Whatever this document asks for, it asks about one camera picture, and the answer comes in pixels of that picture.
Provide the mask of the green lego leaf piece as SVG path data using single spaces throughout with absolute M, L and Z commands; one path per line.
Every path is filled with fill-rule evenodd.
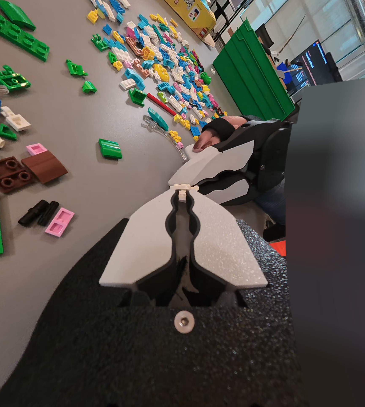
M 86 77 L 88 73 L 83 70 L 81 65 L 73 63 L 71 60 L 67 59 L 65 61 L 69 74 L 75 77 Z

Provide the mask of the black lego pins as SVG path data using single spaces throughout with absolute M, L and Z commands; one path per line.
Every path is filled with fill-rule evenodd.
M 37 220 L 38 225 L 47 226 L 58 206 L 57 201 L 48 202 L 42 199 L 18 220 L 18 224 L 27 227 Z

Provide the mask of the green plastic bins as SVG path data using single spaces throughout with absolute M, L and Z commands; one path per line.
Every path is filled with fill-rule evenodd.
M 248 19 L 213 61 L 213 66 L 244 116 L 285 120 L 295 109 Z

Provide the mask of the brown lego slope tile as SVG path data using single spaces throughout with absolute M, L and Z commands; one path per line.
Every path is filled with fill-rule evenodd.
M 24 158 L 21 163 L 42 184 L 47 184 L 68 174 L 68 170 L 49 150 Z

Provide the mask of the pile of mixed colourful lego bricks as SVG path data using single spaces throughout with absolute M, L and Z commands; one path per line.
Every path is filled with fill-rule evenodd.
M 128 21 L 128 1 L 91 3 L 93 9 L 86 19 L 101 31 L 93 33 L 90 41 L 118 73 L 117 86 L 131 104 L 131 88 L 152 94 L 178 113 L 174 122 L 189 131 L 194 142 L 207 123 L 227 115 L 210 92 L 212 77 L 178 31 L 175 19 L 159 13 L 139 13 L 135 21 Z M 144 103 L 144 107 L 167 113 L 147 97 Z

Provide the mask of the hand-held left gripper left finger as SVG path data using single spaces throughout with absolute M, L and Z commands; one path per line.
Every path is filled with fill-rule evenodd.
M 105 287 L 167 291 L 176 275 L 178 192 L 169 190 L 140 207 L 127 222 L 99 279 Z

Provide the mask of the green rounded lego brick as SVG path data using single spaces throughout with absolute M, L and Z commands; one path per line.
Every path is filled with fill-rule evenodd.
M 121 148 L 117 142 L 100 138 L 98 144 L 101 155 L 105 159 L 120 160 L 123 158 Z

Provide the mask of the computer monitor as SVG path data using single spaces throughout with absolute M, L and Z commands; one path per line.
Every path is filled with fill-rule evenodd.
M 290 73 L 295 91 L 308 86 L 335 83 L 329 59 L 319 40 L 295 57 L 291 61 L 291 68 L 298 68 Z

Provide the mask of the small white lego piece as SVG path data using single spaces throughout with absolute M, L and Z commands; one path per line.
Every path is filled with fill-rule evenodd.
M 186 195 L 187 195 L 188 191 L 190 191 L 190 190 L 198 191 L 199 190 L 198 185 L 191 186 L 189 184 L 174 184 L 173 187 L 174 187 L 175 191 L 178 191 L 178 200 L 180 202 L 186 202 Z

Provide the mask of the brown lego plate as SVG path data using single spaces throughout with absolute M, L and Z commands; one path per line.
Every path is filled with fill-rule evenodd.
M 0 159 L 0 192 L 10 194 L 34 182 L 32 173 L 14 156 Z

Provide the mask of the red lego bar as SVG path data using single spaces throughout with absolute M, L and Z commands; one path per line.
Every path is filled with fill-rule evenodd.
M 149 100 L 151 100 L 154 104 L 156 104 L 158 107 L 160 107 L 161 109 L 163 109 L 164 111 L 166 111 L 167 113 L 169 113 L 170 115 L 172 115 L 173 117 L 175 115 L 177 115 L 178 113 L 175 112 L 173 109 L 171 109 L 170 107 L 168 107 L 165 103 L 163 103 L 160 99 L 156 98 L 155 96 L 153 96 L 150 93 L 147 93 L 147 98 Z

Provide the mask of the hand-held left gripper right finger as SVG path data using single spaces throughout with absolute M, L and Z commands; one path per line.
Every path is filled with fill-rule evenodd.
M 197 276 L 193 285 L 207 289 L 250 289 L 267 286 L 253 252 L 236 218 L 198 191 L 187 192 L 187 211 L 193 233 L 191 263 Z

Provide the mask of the person's right hand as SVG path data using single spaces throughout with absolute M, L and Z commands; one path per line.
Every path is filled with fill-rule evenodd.
M 201 152 L 209 146 L 228 140 L 235 130 L 250 119 L 246 116 L 222 116 L 212 120 L 202 128 L 192 151 Z

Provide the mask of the green lego plant piece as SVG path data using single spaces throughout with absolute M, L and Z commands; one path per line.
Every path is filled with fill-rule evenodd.
M 0 85 L 7 87 L 9 92 L 31 87 L 31 83 L 20 73 L 15 72 L 10 66 L 3 65 L 0 70 Z

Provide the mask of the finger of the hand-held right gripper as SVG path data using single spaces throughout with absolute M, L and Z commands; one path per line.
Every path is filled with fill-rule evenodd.
M 199 185 L 199 193 L 217 204 L 225 204 L 247 194 L 249 183 L 245 178 L 224 178 Z
M 200 181 L 214 178 L 224 171 L 236 171 L 245 167 L 254 149 L 254 141 L 219 151 L 209 146 L 199 153 L 193 153 L 168 181 L 169 186 L 197 185 Z

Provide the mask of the green lego bracket piece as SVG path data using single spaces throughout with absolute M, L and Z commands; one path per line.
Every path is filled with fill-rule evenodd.
M 133 104 L 136 104 L 140 107 L 144 107 L 144 100 L 147 97 L 147 94 L 137 88 L 131 88 L 128 90 L 129 97 Z

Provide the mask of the small green lego wedge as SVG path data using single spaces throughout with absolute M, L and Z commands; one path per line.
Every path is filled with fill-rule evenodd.
M 17 134 L 4 123 L 0 123 L 0 137 L 7 140 L 17 141 Z

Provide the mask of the teal lego piece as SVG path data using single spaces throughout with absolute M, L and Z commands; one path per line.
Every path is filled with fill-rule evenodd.
M 151 119 L 159 125 L 160 128 L 162 128 L 164 131 L 168 132 L 169 127 L 168 124 L 165 122 L 165 120 L 151 107 L 148 108 L 148 113 Z

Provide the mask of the long green lego plate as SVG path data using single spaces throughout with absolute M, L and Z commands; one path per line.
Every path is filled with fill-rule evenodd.
M 49 46 L 19 26 L 11 23 L 2 15 L 0 15 L 0 36 L 41 61 L 47 61 L 50 50 Z

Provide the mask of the green curved lego slope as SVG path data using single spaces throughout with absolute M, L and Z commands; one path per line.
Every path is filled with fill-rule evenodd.
M 0 9 L 13 24 L 21 29 L 28 29 L 33 32 L 36 30 L 36 26 L 31 19 L 18 5 L 6 0 L 0 0 Z

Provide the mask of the person's leg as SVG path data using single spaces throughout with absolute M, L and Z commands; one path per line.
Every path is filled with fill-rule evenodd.
M 254 202 L 275 223 L 282 226 L 286 225 L 286 196 L 284 179 L 274 188 L 255 198 Z

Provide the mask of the pink lego plate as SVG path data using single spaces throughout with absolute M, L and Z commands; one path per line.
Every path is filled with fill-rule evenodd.
M 61 237 L 74 215 L 74 212 L 61 207 L 45 229 L 45 233 L 55 237 Z

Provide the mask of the yellow lego box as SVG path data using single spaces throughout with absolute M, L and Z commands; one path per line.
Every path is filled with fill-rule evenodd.
M 201 40 L 204 40 L 216 25 L 216 17 L 207 0 L 166 0 L 165 2 Z

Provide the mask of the white lego bracket piece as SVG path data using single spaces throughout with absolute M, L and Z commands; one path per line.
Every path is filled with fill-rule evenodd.
M 31 127 L 31 124 L 20 114 L 15 114 L 9 107 L 2 106 L 0 113 L 15 131 L 21 132 Z

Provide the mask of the transparent curved lego piece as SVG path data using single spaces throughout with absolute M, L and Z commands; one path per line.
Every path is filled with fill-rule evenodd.
M 177 151 L 180 153 L 182 159 L 185 162 L 188 160 L 188 157 L 186 156 L 186 154 L 184 152 L 184 146 L 181 142 L 181 138 L 178 136 L 177 132 L 165 131 L 163 128 L 160 127 L 160 125 L 156 121 L 154 121 L 148 115 L 143 116 L 143 122 L 144 122 L 144 124 L 141 124 L 142 127 L 146 128 L 151 133 L 157 133 L 157 134 L 160 134 L 163 137 L 165 137 L 177 149 Z

